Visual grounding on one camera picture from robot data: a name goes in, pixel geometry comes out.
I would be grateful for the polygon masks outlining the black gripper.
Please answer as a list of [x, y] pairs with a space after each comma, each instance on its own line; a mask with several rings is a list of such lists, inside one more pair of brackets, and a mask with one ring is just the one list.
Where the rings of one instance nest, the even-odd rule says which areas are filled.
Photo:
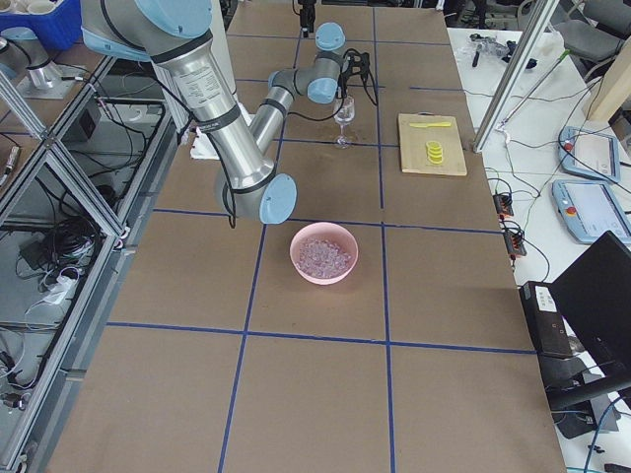
[[[315, 32], [316, 0], [298, 0], [300, 27], [303, 37], [309, 37]], [[345, 99], [347, 91], [340, 89], [340, 98]]]

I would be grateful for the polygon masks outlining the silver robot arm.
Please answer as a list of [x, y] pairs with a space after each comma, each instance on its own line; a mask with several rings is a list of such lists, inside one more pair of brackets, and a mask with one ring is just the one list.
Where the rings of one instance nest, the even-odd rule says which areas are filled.
[[291, 216], [297, 185], [265, 153], [296, 97], [333, 102], [345, 63], [345, 34], [338, 24], [324, 23], [316, 30], [318, 54], [312, 66], [270, 77], [265, 100], [247, 121], [212, 53], [211, 2], [84, 1], [81, 14], [84, 43], [93, 51], [151, 61], [168, 71], [216, 150], [222, 171], [215, 194], [231, 217], [277, 225]]

